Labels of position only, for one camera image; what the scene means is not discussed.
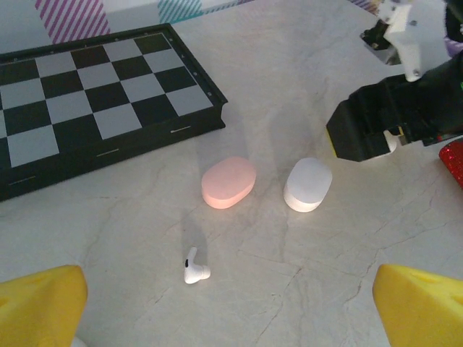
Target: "white marble surface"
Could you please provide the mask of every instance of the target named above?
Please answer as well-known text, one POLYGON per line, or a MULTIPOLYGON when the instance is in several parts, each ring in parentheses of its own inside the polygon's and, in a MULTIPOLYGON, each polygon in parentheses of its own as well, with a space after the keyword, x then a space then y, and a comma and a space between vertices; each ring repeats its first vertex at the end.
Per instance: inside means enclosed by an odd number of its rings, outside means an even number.
POLYGON ((463 278, 463 193, 420 143, 367 163, 333 157, 324 124, 386 67, 346 0, 255 0, 175 25, 223 90, 227 128, 0 204, 0 280, 82 265, 89 346, 388 346, 371 288, 386 262, 463 278), (217 211, 200 177, 243 155, 252 194, 217 211), (304 157, 334 182, 314 212, 282 189, 304 157), (188 249, 212 276, 182 281, 188 249))

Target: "wireless earbud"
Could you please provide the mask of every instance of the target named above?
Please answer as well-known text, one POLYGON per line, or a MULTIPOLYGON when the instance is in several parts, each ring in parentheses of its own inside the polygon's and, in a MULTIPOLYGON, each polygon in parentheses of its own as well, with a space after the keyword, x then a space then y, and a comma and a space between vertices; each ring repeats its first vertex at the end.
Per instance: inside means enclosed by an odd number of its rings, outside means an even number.
POLYGON ((211 269, 208 266, 195 264, 196 253, 197 248, 191 248, 190 253, 188 253, 188 258, 185 260, 184 279, 187 284, 193 284, 200 280, 210 278, 211 276, 211 269))

